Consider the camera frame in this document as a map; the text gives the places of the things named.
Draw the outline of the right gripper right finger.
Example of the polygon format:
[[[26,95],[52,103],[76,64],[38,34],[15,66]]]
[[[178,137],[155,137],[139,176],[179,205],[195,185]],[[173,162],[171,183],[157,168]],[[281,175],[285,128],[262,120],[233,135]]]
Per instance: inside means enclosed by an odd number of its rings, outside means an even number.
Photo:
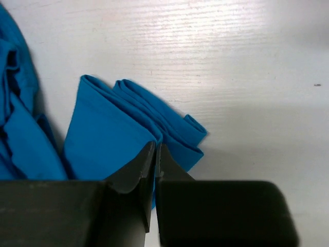
[[[298,246],[280,189],[268,181],[195,180],[157,149],[155,202],[162,246]]]

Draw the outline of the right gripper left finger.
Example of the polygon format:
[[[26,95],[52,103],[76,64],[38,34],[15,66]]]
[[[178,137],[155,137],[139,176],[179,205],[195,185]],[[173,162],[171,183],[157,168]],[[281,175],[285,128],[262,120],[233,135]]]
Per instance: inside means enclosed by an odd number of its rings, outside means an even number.
[[[1,181],[1,246],[144,246],[155,151],[102,181]]]

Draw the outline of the blue t shirt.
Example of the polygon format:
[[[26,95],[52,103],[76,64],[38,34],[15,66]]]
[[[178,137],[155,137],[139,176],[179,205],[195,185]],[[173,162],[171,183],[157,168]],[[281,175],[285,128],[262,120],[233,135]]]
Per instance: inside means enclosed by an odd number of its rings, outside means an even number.
[[[39,83],[28,46],[15,21],[1,9],[1,179],[103,180],[132,160],[147,142],[165,144],[185,171],[202,157],[206,129],[180,116],[132,81],[108,87],[80,78],[63,146],[44,114],[35,114]]]

